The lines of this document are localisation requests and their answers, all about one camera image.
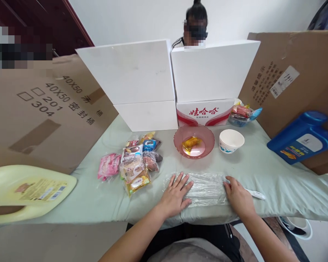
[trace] mint green sheet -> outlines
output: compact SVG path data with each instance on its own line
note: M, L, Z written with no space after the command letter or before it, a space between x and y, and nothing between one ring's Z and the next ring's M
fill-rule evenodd
M245 144L230 155L223 154L218 148L218 136L228 128L238 130L245 137ZM215 147L207 157L199 160L184 158L176 151L173 144L176 130L158 131L156 138L162 141L158 152L164 158L160 174L152 185L129 199L120 179L103 184L97 180L100 158L106 153L121 152L132 134L123 119L117 116L72 173L78 179L72 193L48 214L20 223L136 223L161 198L166 176L177 171L217 172L236 177L245 188L266 196L265 201L254 199L256 211L262 217L281 215L328 221L327 175L317 176L300 163L288 165L266 147L270 139L257 122L244 128L228 125L210 129L215 135ZM216 225L236 219L238 217L230 205L189 207L168 219L163 228L183 222Z

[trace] pink glass bowl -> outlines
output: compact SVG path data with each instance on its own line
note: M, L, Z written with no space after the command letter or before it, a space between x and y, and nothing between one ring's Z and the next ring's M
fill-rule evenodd
M200 138L202 142L193 147L191 154L188 155L182 147L182 142L192 136ZM190 124L180 127L174 135L174 145L177 151L184 157L190 159L199 159L207 156L214 148L214 144L214 134L207 127L199 124Z

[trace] white thermometer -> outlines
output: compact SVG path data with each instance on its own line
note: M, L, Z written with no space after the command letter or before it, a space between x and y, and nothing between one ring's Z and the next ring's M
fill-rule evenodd
M266 197L258 191L251 191L249 189L245 189L245 190L247 190L255 198L259 198L259 199L262 199L262 200L266 199Z

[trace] forearm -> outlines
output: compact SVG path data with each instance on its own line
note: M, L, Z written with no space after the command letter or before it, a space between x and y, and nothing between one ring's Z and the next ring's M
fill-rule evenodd
M265 262L295 262L297 257L278 239L258 215L242 219Z
M99 262L137 262L159 231L165 218L154 207L144 218L128 230L99 260Z

